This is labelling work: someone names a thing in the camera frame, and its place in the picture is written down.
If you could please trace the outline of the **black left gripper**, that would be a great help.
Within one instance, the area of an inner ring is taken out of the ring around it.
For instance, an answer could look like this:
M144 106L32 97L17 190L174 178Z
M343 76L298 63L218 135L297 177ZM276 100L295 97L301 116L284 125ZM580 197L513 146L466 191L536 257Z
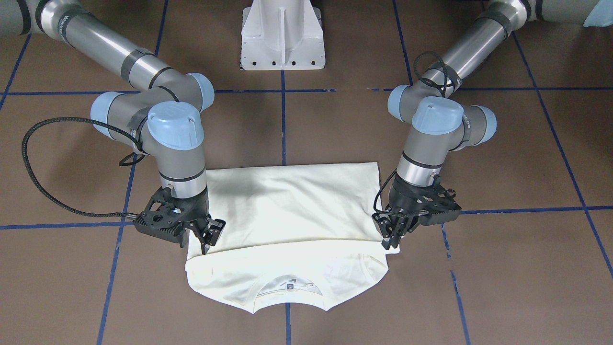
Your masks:
M455 191L440 185L441 177L434 175L430 186L407 183L395 172L389 192L387 212L396 216L373 213L372 219L382 236L385 250L397 248L401 238L412 233L418 225L429 226L454 221L462 208L455 202Z

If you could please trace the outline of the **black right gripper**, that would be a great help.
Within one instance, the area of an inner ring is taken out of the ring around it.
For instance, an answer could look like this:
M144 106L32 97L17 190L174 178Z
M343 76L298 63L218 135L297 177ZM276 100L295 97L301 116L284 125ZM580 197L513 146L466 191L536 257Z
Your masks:
M159 188L133 225L140 233L165 241L187 244L192 233L199 241L201 254L215 246L226 225L222 219L210 218L208 188L191 198L175 198L170 188Z

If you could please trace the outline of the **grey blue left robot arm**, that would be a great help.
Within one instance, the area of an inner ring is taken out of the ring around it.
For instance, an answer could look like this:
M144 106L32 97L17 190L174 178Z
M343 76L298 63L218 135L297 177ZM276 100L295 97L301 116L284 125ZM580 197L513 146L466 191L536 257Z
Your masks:
M526 24L454 99L492 108L499 129L447 160L443 184L468 214L446 234L508 249L523 233L530 253L548 241L546 257L605 267L609 230L595 220L612 217L612 28Z

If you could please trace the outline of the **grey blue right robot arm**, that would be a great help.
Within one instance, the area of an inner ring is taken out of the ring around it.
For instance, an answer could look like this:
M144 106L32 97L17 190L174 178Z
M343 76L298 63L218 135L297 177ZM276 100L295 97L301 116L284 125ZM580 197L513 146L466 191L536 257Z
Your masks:
M26 132L22 158L39 192L75 214L131 219L140 233L181 247L195 237L201 253L206 254L226 224L209 212L201 112L213 104L212 83L199 73L178 72L155 53L107 27L78 0L3 0L1 35L32 33L66 43L139 91L135 95L105 92L92 104L89 118L52 118ZM136 159L154 157L160 188L145 210L138 214L89 213L65 205L45 190L29 163L28 142L35 131L57 122L91 124L108 138L130 146Z

